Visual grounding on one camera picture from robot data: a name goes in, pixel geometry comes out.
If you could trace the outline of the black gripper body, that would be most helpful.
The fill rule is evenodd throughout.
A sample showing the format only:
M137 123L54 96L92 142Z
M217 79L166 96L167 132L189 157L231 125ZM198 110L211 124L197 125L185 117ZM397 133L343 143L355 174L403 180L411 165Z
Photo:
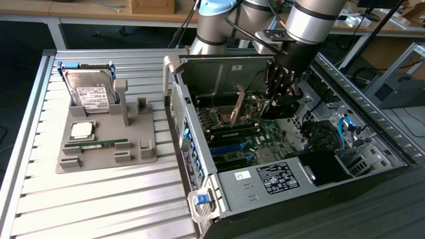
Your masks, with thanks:
M285 54L274 55L275 62L295 75L301 75L309 69L310 63L317 55L321 44L306 44L299 41L283 42Z

